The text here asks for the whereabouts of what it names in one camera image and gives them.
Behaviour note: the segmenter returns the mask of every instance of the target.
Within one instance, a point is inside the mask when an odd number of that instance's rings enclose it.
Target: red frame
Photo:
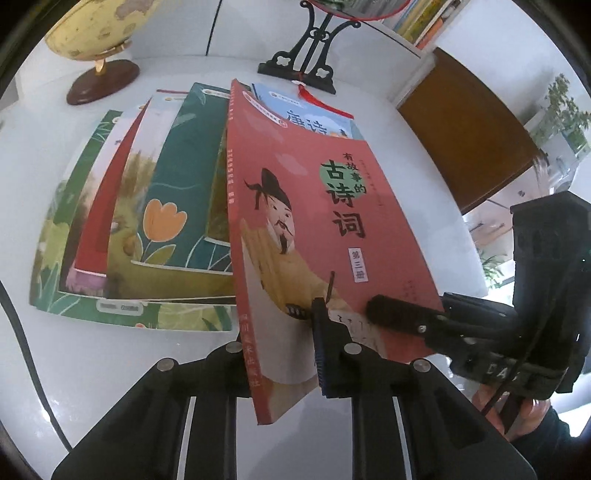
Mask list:
[[[383,20],[384,18],[393,17],[397,13],[404,10],[410,2],[411,2],[411,0],[407,0],[406,2],[403,3],[403,5],[398,10],[396,10],[395,12],[392,12],[391,14],[388,14],[388,15],[383,15],[381,17],[358,18],[358,17],[350,17],[347,15],[344,15],[342,12],[339,12],[338,10],[333,10],[331,8],[326,7],[325,5],[319,4],[316,0],[310,0],[310,3],[312,5],[320,8],[323,12],[326,12],[328,14],[333,14],[336,17],[346,18],[347,20],[359,20],[359,21],[364,21],[364,22],[371,22],[373,20]]]

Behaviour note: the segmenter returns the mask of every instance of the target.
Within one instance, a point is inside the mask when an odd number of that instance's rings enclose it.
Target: orange tulip illustration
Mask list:
[[[152,199],[144,211],[144,233],[149,243],[142,255],[142,261],[148,254],[152,242],[168,242],[176,237],[187,222],[187,212],[177,212],[175,203],[162,205],[160,200]]]

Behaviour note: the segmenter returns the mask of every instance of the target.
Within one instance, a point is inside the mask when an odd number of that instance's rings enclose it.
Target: brown wooden door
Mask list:
[[[399,107],[462,213],[517,178],[540,150],[499,98],[437,48],[436,66]]]

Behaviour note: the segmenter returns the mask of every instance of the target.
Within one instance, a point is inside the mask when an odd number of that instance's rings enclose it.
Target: stack of books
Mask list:
[[[441,309],[353,120],[234,80],[158,90],[105,113],[49,208],[30,302],[151,329],[238,323],[257,418],[267,424],[318,385],[315,298],[385,358],[431,353],[421,339],[368,322],[365,305],[377,294]]]
[[[411,0],[397,15],[386,19],[384,24],[422,50],[462,1],[467,0]]]

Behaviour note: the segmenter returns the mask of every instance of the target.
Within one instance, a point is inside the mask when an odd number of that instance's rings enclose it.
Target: globe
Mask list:
[[[93,102],[115,93],[137,78],[129,60],[106,59],[127,48],[130,36],[150,19],[163,0],[81,0],[47,33],[49,49],[70,60],[96,62],[67,95],[71,105]]]

